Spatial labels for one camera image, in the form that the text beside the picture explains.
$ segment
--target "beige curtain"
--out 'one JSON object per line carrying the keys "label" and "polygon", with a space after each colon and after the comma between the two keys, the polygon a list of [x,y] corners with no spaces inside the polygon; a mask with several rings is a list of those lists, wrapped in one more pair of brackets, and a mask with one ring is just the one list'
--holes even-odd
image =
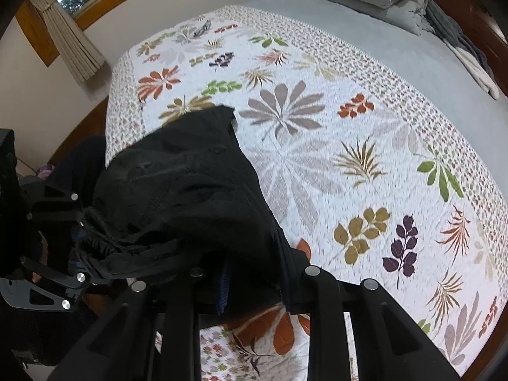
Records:
{"label": "beige curtain", "polygon": [[30,0],[39,10],[70,74],[81,85],[104,63],[104,57],[88,40],[57,0]]}

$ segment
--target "white quilt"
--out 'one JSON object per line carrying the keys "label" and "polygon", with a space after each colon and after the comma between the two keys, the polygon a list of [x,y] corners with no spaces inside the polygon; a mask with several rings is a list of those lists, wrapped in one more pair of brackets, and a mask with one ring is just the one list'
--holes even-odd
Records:
{"label": "white quilt", "polygon": [[[225,104],[288,241],[378,280],[462,375],[506,303],[506,203],[416,89],[321,30],[228,6],[133,47],[115,68],[107,158]],[[352,334],[348,323],[349,334]],[[306,379],[307,316],[276,306],[202,332],[204,381]],[[352,379],[357,379],[350,338]]]}

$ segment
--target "dark gray blanket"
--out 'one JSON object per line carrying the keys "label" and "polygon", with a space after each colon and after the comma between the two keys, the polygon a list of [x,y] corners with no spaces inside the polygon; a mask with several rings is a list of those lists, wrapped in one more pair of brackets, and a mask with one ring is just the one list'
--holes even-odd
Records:
{"label": "dark gray blanket", "polygon": [[433,0],[429,0],[425,17],[441,39],[446,39],[453,47],[460,47],[471,53],[483,70],[494,80],[494,73],[487,64],[487,56],[476,47],[473,42],[462,32],[457,22],[447,16],[441,7]]}

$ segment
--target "mattress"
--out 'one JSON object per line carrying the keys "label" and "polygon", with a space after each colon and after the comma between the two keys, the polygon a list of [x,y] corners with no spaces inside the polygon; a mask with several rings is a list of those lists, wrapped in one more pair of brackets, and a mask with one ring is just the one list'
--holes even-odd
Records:
{"label": "mattress", "polygon": [[[508,296],[506,98],[490,98],[431,34],[325,0],[259,0],[121,57],[107,160],[215,104],[236,109],[240,147],[290,244],[337,279],[377,279],[462,375]],[[304,380],[308,344],[309,316],[276,305],[202,332],[203,379]]]}

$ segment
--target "silver screw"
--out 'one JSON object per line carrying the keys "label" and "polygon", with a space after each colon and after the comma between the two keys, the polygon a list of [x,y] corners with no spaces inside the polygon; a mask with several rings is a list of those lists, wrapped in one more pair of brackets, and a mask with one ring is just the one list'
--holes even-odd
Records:
{"label": "silver screw", "polygon": [[136,281],[130,286],[130,288],[134,292],[143,292],[146,289],[146,283],[144,281]]}
{"label": "silver screw", "polygon": [[192,278],[200,278],[205,274],[201,268],[192,268],[189,272]]}
{"label": "silver screw", "polygon": [[319,269],[317,266],[311,265],[306,267],[305,273],[308,276],[318,276],[321,273],[321,269]]}
{"label": "silver screw", "polygon": [[369,291],[375,291],[379,288],[378,281],[374,279],[365,279],[365,281],[363,281],[363,286]]}

